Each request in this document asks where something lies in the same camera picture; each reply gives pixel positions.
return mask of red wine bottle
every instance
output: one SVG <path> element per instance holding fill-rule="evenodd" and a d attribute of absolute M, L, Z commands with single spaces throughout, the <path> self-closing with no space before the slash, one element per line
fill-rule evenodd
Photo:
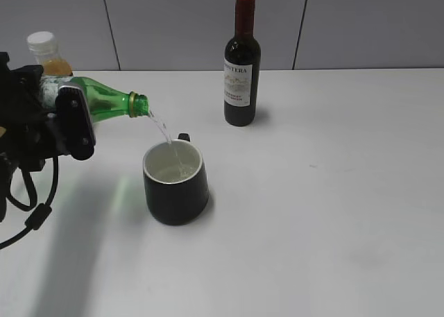
<path fill-rule="evenodd" d="M 245 126 L 256 114 L 261 48 L 253 37 L 255 0 L 236 0 L 234 37 L 225 48 L 224 113 L 234 126 Z"/>

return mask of robotic arm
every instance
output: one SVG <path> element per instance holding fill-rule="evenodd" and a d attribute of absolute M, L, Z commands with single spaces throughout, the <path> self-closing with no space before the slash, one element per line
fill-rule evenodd
<path fill-rule="evenodd" d="M 33 212 L 25 221 L 25 229 L 0 243 L 0 250 L 37 230 L 51 213 L 58 182 L 58 156 L 86 160 L 93 155 L 96 143 L 85 95 L 79 86 L 59 86 L 56 107 L 45 110 L 39 102 L 42 66 L 26 65 L 11 71 L 8 62 L 8 54 L 0 52 L 0 222 L 6 215 L 7 200 L 22 211 Z M 46 202 L 37 205 L 30 173 L 41 171 L 46 159 L 53 160 L 53 184 Z M 16 200 L 10 192 L 17 169 L 22 172 L 29 205 Z"/>

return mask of bottle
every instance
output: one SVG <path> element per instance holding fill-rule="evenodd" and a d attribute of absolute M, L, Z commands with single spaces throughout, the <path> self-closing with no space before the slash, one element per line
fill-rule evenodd
<path fill-rule="evenodd" d="M 27 39 L 28 48 L 35 56 L 37 63 L 43 66 L 44 75 L 72 76 L 72 68 L 58 52 L 58 42 L 53 33 L 39 31 Z"/>
<path fill-rule="evenodd" d="M 234 126 L 245 126 L 256 114 L 261 49 L 253 37 L 255 0 L 236 0 L 234 37 L 225 48 L 224 114 Z"/>
<path fill-rule="evenodd" d="M 93 123 L 125 114 L 129 117 L 149 115 L 146 96 L 134 92 L 126 94 L 84 76 L 43 76 L 39 97 L 43 108 L 54 109 L 58 87 L 63 82 L 75 83 L 83 89 Z"/>

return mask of red bottle cap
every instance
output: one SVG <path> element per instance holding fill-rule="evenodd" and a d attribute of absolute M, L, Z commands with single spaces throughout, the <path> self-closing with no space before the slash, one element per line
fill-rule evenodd
<path fill-rule="evenodd" d="M 253 34 L 255 1 L 236 0 L 236 33 L 240 35 Z"/>

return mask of white bottle cap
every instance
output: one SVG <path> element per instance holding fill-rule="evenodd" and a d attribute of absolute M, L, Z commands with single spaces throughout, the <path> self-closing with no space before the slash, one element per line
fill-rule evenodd
<path fill-rule="evenodd" d="M 53 33 L 48 31 L 39 31 L 30 34 L 27 39 L 28 48 L 32 53 L 47 54 L 58 50 L 57 39 Z"/>

